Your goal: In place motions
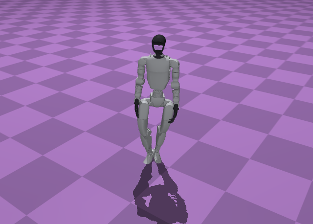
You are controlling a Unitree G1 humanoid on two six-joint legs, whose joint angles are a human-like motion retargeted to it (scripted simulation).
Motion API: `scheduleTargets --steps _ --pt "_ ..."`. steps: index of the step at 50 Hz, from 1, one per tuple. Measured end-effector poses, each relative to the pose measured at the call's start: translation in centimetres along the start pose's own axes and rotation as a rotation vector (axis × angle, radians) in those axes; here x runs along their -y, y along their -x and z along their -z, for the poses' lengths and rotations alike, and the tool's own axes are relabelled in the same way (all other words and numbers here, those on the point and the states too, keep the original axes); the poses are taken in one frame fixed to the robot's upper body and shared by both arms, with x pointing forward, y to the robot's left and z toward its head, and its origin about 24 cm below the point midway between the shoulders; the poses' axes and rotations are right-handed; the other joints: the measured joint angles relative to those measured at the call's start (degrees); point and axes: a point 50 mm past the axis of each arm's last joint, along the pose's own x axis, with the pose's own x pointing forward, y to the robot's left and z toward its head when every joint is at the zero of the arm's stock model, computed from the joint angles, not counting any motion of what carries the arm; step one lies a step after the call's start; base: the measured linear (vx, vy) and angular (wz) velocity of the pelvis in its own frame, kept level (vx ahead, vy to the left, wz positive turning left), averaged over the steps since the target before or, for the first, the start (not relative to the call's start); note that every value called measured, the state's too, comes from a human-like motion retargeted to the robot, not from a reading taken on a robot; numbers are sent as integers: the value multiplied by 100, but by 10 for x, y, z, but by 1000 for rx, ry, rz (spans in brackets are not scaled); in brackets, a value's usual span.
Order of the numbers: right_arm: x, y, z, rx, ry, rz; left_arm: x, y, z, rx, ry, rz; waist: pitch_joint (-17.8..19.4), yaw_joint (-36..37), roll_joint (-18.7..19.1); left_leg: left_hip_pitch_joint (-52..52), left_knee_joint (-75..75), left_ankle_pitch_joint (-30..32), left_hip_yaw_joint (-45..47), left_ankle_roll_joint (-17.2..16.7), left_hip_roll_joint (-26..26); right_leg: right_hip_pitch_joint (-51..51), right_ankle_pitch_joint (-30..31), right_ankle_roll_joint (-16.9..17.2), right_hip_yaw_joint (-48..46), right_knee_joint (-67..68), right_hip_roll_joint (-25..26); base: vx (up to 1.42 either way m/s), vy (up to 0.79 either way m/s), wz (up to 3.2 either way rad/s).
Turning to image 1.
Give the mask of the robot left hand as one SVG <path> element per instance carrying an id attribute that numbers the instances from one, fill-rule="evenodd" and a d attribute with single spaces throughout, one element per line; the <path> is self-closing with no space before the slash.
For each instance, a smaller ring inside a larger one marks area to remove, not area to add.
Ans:
<path id="1" fill-rule="evenodd" d="M 172 119 L 169 119 L 170 121 L 169 121 L 168 123 L 173 123 L 173 122 L 174 122 L 174 120 L 175 120 L 175 118 L 176 118 L 176 116 L 177 116 L 177 112 L 178 112 L 178 110 L 179 110 L 178 104 L 175 104 L 174 107 L 173 107 L 173 109 L 174 109 L 173 118 L 172 118 Z"/>

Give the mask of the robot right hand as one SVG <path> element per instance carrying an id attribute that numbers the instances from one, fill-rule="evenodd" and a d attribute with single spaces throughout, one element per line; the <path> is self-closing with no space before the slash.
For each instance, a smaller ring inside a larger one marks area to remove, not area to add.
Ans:
<path id="1" fill-rule="evenodd" d="M 138 117 L 138 116 L 139 116 L 139 114 L 138 114 L 138 105 L 139 105 L 139 100 L 138 100 L 138 99 L 135 99 L 134 104 L 135 104 L 134 109 L 135 109 L 135 112 L 136 112 L 136 116 Z M 139 118 L 139 117 L 138 117 L 138 118 Z"/>

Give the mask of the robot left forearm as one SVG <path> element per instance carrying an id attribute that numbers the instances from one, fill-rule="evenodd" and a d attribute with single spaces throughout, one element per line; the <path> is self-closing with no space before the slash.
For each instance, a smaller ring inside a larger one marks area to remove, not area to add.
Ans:
<path id="1" fill-rule="evenodd" d="M 178 108 L 179 108 L 179 88 L 172 90 L 172 93 L 173 93 L 173 102 L 174 102 L 173 107 L 175 104 L 178 104 Z"/>

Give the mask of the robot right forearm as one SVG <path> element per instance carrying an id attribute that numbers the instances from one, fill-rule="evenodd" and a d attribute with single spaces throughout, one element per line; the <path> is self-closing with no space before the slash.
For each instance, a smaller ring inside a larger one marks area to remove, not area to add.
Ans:
<path id="1" fill-rule="evenodd" d="M 139 102 L 140 102 L 140 97 L 141 97 L 141 93 L 142 93 L 142 88 L 143 86 L 142 85 L 138 85 L 138 84 L 135 84 L 135 98 L 134 98 L 134 102 L 135 102 L 135 99 L 138 99 Z"/>

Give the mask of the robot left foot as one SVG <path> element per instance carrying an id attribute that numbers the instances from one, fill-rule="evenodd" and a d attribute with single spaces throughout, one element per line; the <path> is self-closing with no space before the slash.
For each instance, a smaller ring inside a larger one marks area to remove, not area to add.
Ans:
<path id="1" fill-rule="evenodd" d="M 153 149 L 155 150 L 155 148 Z M 154 160 L 156 163 L 161 163 L 161 157 L 160 154 L 156 151 L 155 155 L 154 155 Z"/>

